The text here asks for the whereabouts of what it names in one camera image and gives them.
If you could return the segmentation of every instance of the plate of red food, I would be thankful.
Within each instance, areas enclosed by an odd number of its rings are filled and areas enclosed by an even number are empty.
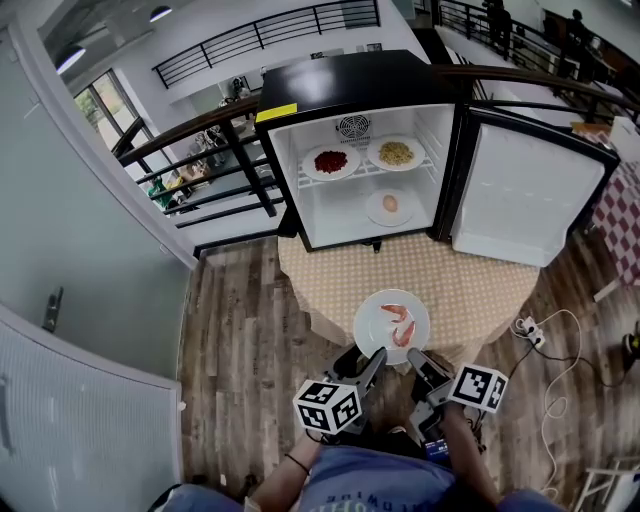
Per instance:
[[[404,290],[382,290],[360,305],[353,319],[356,345],[366,357],[387,349],[387,364],[407,361],[410,348],[424,350],[429,340],[429,313],[422,301]]]
[[[360,153],[348,144],[318,146],[302,161],[302,172],[317,181],[340,180],[360,166]]]

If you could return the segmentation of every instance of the white plate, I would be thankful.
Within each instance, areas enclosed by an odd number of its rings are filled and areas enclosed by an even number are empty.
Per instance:
[[[383,206],[384,196],[393,196],[398,203],[398,209],[390,212]],[[369,196],[365,204],[367,216],[380,226],[393,227],[400,226],[413,217],[413,198],[396,189],[383,189],[374,192]]]
[[[392,320],[398,317],[380,309],[385,304],[399,304],[409,310],[408,318],[401,324]],[[416,322],[415,332],[406,347],[398,347],[392,339],[393,331],[398,328],[403,333],[409,324]],[[353,336],[356,345],[366,357],[371,357],[380,347],[387,349],[387,364],[396,365],[407,361],[407,352],[415,347],[423,350],[429,340],[429,313],[424,304],[415,295],[404,290],[382,290],[368,297],[353,318]]]
[[[413,153],[413,159],[403,165],[389,165],[383,162],[380,160],[380,148],[385,142],[402,142],[406,144]],[[387,171],[410,171],[411,169],[415,169],[424,161],[426,154],[427,152],[422,147],[422,144],[413,137],[405,137],[404,135],[380,137],[379,139],[372,140],[369,143],[369,147],[367,147],[367,158],[371,163]]]
[[[332,172],[331,174],[316,171],[315,159],[320,153],[324,153],[325,151],[339,151],[341,153],[346,153],[346,165],[339,171]],[[334,144],[333,146],[318,146],[317,148],[313,148],[309,151],[302,161],[302,172],[309,176],[309,178],[316,181],[335,181],[353,174],[359,166],[360,153],[358,153],[357,149],[352,148],[349,144]]]

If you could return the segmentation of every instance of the white door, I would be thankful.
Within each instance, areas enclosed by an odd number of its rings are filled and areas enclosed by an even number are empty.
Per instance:
[[[564,134],[550,129],[554,135],[545,140],[539,126],[505,119],[505,126],[477,121],[469,176],[451,231],[453,248],[544,267],[564,247],[567,230],[600,185],[605,166],[564,146]]]
[[[0,305],[0,497],[15,512],[141,512],[180,480],[178,383]]]

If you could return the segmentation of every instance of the round table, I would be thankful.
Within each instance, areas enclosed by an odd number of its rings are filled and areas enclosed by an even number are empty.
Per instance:
[[[429,311],[434,350],[456,368],[495,341],[531,295],[539,268],[455,252],[424,234],[386,239],[378,254],[360,244],[308,253],[297,238],[280,238],[280,265],[311,329],[353,343],[353,316],[369,295],[399,288]]]

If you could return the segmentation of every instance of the noodles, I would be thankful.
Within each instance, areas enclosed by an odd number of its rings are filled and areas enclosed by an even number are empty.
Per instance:
[[[404,165],[413,160],[413,152],[403,142],[385,142],[380,147],[380,160],[389,165]]]

